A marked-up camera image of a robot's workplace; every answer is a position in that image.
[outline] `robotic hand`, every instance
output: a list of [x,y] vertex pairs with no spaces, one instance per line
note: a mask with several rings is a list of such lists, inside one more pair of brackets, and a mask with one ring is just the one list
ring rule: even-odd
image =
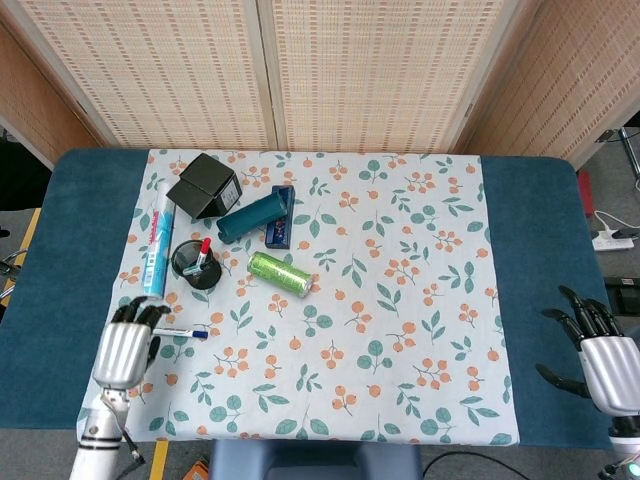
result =
[[93,367],[93,379],[102,393],[91,404],[70,480],[112,480],[123,436],[135,463],[118,478],[145,463],[124,428],[129,413],[127,390],[142,381],[155,359],[160,338],[152,337],[152,332],[160,317],[171,311],[164,305],[147,306],[136,318],[145,300],[137,297],[118,308],[102,334]]
[[545,365],[536,370],[556,388],[583,398],[591,398],[602,413],[613,417],[609,439],[619,461],[604,467],[602,480],[613,479],[623,468],[629,480],[640,479],[640,351],[632,338],[625,337],[607,308],[591,299],[581,299],[560,286],[569,300],[575,319],[561,310],[543,310],[557,320],[578,350],[585,382],[569,380]]

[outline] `floor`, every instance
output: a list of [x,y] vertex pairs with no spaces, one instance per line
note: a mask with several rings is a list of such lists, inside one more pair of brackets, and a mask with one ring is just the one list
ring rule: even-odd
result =
[[[632,142],[640,152],[638,140],[640,136],[632,139]],[[596,207],[634,225],[640,224],[640,192],[633,188],[633,172],[622,145],[611,143],[603,146],[587,163],[586,169],[591,174]],[[0,225],[8,228],[12,233],[11,237],[0,240],[0,257],[19,247],[29,219],[29,212],[0,212]],[[615,226],[613,221],[608,223],[611,227]],[[599,228],[597,221],[592,225],[595,230]],[[598,254],[598,259],[605,275],[640,277],[640,248],[626,252]],[[627,327],[637,322],[635,319],[623,319]],[[153,458],[153,448],[153,444],[143,444],[141,447],[149,463]],[[164,478],[181,479],[198,457],[209,454],[210,448],[209,442],[171,443]],[[469,450],[491,455],[518,469],[531,480],[595,479],[602,466],[612,461],[611,453],[601,450],[425,447],[422,449],[423,463],[426,464],[438,454],[451,450]],[[75,453],[74,432],[0,430],[0,465],[2,466],[0,477],[7,480],[67,478]],[[121,449],[119,468],[124,468],[129,461],[127,450]],[[146,479],[149,471],[150,467],[146,466],[127,478]],[[471,478],[510,480],[519,477],[486,460],[457,456],[438,462],[426,478],[431,480]]]

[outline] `floral tablecloth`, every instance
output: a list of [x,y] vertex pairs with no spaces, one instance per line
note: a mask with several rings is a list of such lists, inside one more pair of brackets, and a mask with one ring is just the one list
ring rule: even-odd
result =
[[[151,150],[107,319],[141,293],[152,205],[200,150]],[[234,209],[296,188],[290,251],[232,245],[177,209],[172,246],[213,238],[223,270],[193,290],[172,272],[163,337],[129,391],[136,440],[297,438],[509,445],[518,428],[475,156],[206,151],[243,185]],[[314,273],[297,298],[249,275],[254,251]],[[98,393],[90,381],[78,417]]]

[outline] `power strip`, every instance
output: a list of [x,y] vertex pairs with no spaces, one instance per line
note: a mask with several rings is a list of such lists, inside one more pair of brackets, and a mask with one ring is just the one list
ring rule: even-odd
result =
[[592,240],[592,243],[596,252],[630,250],[633,248],[633,240],[630,238],[613,238],[609,232],[604,231],[599,231],[598,236]]

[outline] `pen holder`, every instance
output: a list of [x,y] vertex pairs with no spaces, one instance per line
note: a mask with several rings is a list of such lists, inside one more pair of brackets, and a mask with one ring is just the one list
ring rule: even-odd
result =
[[171,255],[171,268],[177,275],[189,282],[193,288],[207,290],[214,287],[222,275],[220,264],[213,258],[211,250],[207,253],[207,258],[203,262],[202,271],[199,274],[183,275],[182,273],[185,268],[196,264],[201,247],[201,240],[188,240],[178,245]]
[[224,243],[231,244],[245,233],[287,214],[287,206],[280,192],[261,198],[240,210],[222,217],[216,222],[218,237]]

